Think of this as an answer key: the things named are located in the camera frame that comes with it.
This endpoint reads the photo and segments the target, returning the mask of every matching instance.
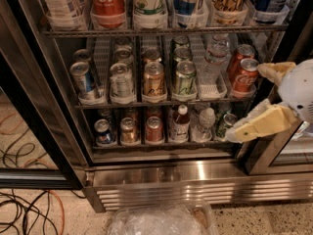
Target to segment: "beverage cooler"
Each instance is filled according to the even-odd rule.
[[[56,165],[3,164],[1,187],[81,189],[95,212],[311,198],[308,122],[225,137],[281,101],[258,64],[312,58],[312,0],[264,1],[0,0],[2,93]]]

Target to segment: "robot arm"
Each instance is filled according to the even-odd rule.
[[[261,64],[260,74],[279,86],[282,103],[271,105],[268,99],[259,103],[247,117],[226,131],[226,138],[235,143],[275,134],[298,118],[313,122],[313,60],[298,66],[292,62]]]

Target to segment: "plastic bottle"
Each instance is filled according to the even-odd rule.
[[[212,108],[202,110],[198,122],[195,126],[194,141],[197,143],[204,143],[212,138],[211,127],[215,123],[215,113]]]
[[[178,110],[173,113],[170,127],[170,138],[173,142],[182,143],[188,140],[189,124],[188,108],[180,105]]]
[[[229,53],[230,40],[228,34],[210,34],[206,42],[205,59],[215,66],[225,62]]]

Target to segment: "floor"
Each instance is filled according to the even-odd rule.
[[[0,152],[0,167],[54,166],[3,94],[0,97]],[[0,234],[106,235],[114,213],[95,213],[86,199],[76,195],[82,196],[82,193],[0,189]],[[212,209],[220,235],[313,234],[313,199],[214,205]]]

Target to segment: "bottle label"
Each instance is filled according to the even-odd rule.
[[[171,123],[170,138],[175,141],[184,141],[188,138],[189,123],[179,124],[177,122]]]

